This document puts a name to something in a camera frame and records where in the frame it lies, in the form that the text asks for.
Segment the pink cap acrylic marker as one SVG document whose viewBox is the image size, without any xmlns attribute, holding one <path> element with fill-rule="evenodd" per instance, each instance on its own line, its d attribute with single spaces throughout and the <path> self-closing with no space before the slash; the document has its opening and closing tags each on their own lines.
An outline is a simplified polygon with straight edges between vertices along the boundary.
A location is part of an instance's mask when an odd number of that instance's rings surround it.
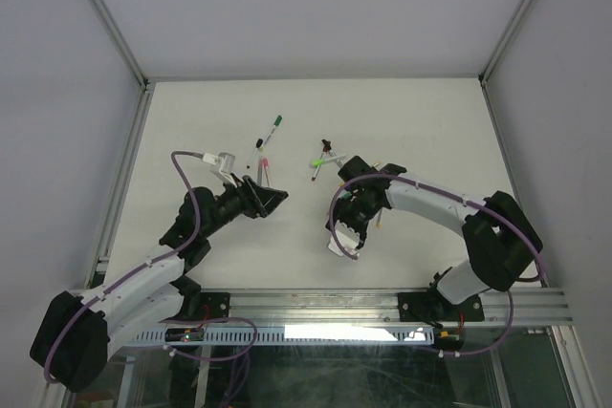
<svg viewBox="0 0 612 408">
<path fill-rule="evenodd" d="M 261 160 L 261 164 L 262 164 L 262 169 L 264 172 L 264 177 L 266 180 L 266 186 L 267 187 L 271 187 L 272 186 L 272 180 L 271 180 L 271 173 L 270 173 L 270 164 L 267 158 L 263 158 Z"/>
</svg>

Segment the translucent grey highlighter pen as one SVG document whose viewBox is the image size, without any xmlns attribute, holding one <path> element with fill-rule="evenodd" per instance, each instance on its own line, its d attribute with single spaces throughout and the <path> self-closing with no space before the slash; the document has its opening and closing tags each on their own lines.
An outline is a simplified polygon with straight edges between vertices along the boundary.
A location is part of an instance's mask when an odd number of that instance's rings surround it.
<svg viewBox="0 0 612 408">
<path fill-rule="evenodd" d="M 261 186 L 263 184 L 263 178 L 264 178 L 263 158 L 260 156 L 257 161 L 257 176 L 256 176 L 257 185 Z"/>
</svg>

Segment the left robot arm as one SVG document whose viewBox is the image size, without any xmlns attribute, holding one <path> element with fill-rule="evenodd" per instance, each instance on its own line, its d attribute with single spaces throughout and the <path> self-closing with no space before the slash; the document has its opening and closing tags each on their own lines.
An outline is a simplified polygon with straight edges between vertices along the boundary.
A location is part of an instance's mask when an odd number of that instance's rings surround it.
<svg viewBox="0 0 612 408">
<path fill-rule="evenodd" d="M 72 392 L 90 386 L 108 360 L 139 333 L 166 319 L 189 320 L 200 309 L 200 285 L 188 277 L 209 253 L 209 238 L 240 216 L 266 218 L 289 196 L 244 176 L 220 195 L 187 191 L 159 243 L 133 268 L 79 294 L 67 290 L 49 304 L 30 357 Z"/>
</svg>

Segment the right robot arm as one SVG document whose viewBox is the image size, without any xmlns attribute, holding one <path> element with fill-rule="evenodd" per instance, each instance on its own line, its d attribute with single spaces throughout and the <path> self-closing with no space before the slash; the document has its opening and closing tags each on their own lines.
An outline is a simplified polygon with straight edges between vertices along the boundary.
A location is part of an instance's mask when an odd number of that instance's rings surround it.
<svg viewBox="0 0 612 408">
<path fill-rule="evenodd" d="M 460 194 L 398 164 L 376 168 L 359 156 L 347 161 L 339 176 L 343 185 L 330 203 L 326 223 L 330 249 L 339 255 L 358 259 L 369 224 L 383 209 L 414 214 L 462 237 L 467 260 L 435 274 L 429 287 L 408 301 L 408 313 L 419 321 L 439 326 L 471 298 L 489 290 L 507 292 L 527 282 L 529 265 L 542 267 L 542 241 L 506 192 Z"/>
</svg>

